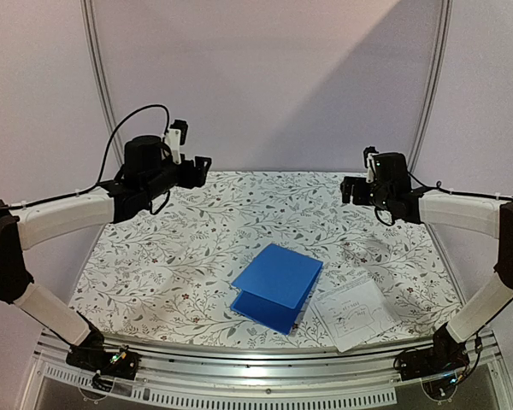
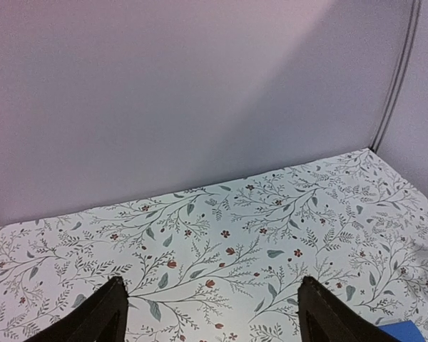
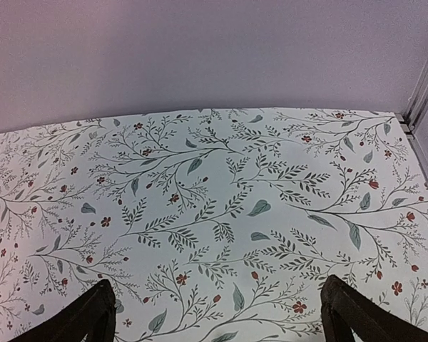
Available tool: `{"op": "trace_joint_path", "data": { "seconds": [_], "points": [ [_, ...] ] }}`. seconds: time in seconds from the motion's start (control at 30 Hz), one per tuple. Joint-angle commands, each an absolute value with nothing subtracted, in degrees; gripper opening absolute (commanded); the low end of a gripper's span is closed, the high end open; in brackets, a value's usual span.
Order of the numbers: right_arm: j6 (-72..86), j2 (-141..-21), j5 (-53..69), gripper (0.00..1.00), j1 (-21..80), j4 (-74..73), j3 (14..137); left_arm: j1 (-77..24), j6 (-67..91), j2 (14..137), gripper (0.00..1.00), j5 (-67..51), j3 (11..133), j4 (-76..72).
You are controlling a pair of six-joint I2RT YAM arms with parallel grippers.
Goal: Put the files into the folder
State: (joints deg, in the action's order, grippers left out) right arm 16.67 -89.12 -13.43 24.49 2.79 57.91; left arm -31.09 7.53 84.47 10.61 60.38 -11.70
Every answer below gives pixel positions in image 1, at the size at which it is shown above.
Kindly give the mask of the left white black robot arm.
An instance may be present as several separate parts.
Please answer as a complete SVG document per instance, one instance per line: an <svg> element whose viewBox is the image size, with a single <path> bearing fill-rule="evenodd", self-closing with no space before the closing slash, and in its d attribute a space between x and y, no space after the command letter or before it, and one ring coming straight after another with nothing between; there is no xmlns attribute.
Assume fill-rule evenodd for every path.
<svg viewBox="0 0 513 410"><path fill-rule="evenodd" d="M110 362L103 336L81 314L34 282L24 253L55 237L91 226L128 221L171 189L202 187L212 160L181 154L178 131L164 137L137 136L124 148L124 164L111 180L87 191L34 204L7 205L0 200L0 301L18 307L59 336L91 370Z"/></svg>

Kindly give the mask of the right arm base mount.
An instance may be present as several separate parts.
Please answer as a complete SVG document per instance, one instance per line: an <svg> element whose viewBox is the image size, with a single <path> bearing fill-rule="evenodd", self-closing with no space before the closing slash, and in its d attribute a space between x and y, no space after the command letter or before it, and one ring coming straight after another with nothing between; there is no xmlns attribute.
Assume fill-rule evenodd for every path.
<svg viewBox="0 0 513 410"><path fill-rule="evenodd" d="M475 335L476 358L471 363L465 343L433 340L425 349L407 348L393 362L402 381L420 379L425 395L434 401L449 401L457 387L475 371L483 350L482 339Z"/></svg>

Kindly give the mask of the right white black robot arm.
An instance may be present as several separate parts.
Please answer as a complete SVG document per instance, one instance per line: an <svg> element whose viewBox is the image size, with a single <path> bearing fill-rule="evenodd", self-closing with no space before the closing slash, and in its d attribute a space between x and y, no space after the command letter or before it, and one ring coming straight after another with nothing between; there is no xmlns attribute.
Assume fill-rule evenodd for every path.
<svg viewBox="0 0 513 410"><path fill-rule="evenodd" d="M363 151L366 175L345 177L339 189L344 203L385 211L391 221L443 225L482 233L498 242L494 274L433 335L433 347L425 354L431 372L443 372L457 360L458 351L481 328L513 301L513 196L446 190L441 184L420 184L398 152Z"/></svg>

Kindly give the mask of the blue ring binder folder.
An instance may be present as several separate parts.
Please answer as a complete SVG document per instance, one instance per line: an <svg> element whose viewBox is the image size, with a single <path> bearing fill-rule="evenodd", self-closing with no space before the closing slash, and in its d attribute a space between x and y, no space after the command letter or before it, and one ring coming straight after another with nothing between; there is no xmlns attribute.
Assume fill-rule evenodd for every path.
<svg viewBox="0 0 513 410"><path fill-rule="evenodd" d="M233 281L239 294L230 308L286 336L322 268L322 261L271 243Z"/></svg>

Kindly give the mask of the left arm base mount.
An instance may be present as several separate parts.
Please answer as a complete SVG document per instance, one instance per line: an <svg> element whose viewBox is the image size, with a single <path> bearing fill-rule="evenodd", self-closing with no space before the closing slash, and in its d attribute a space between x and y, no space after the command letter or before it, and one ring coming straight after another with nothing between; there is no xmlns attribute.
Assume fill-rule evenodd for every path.
<svg viewBox="0 0 513 410"><path fill-rule="evenodd" d="M91 387L109 393L117 378L133 381L136 378L141 355L127 345L119 348L105 347L101 341L72 346L66 363L92 372Z"/></svg>

